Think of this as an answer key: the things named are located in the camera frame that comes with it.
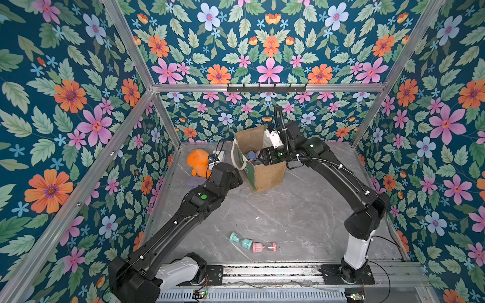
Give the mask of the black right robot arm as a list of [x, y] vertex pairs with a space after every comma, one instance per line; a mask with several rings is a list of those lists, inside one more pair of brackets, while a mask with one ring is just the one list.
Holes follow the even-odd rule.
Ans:
[[368, 266], [371, 238], [384, 218], [390, 198], [361, 181], [319, 137], [305, 137], [295, 122], [271, 124], [267, 135], [271, 145], [260, 154], [264, 165], [299, 162], [326, 179], [351, 207], [352, 214], [344, 221], [349, 238], [339, 275], [347, 284], [360, 281]]

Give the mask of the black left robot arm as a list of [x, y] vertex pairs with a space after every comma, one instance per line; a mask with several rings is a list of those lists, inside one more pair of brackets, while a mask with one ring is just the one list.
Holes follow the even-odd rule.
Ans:
[[243, 179], [231, 164], [220, 162], [200, 186], [183, 198], [177, 212], [149, 240], [126, 258], [109, 264], [109, 289], [120, 302], [155, 302], [162, 292], [180, 284], [204, 284], [207, 262], [196, 253], [167, 263], [178, 244], [219, 208]]

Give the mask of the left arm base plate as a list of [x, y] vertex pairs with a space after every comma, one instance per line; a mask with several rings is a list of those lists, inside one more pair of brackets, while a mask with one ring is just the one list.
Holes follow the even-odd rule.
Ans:
[[207, 285], [221, 286], [224, 277], [223, 265], [208, 265], [206, 270]]

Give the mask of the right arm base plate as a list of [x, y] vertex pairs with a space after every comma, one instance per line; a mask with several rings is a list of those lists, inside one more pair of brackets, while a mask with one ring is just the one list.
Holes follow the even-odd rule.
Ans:
[[375, 285], [375, 279], [368, 262], [356, 270], [344, 260], [340, 264], [322, 265], [319, 272], [322, 274], [325, 285]]

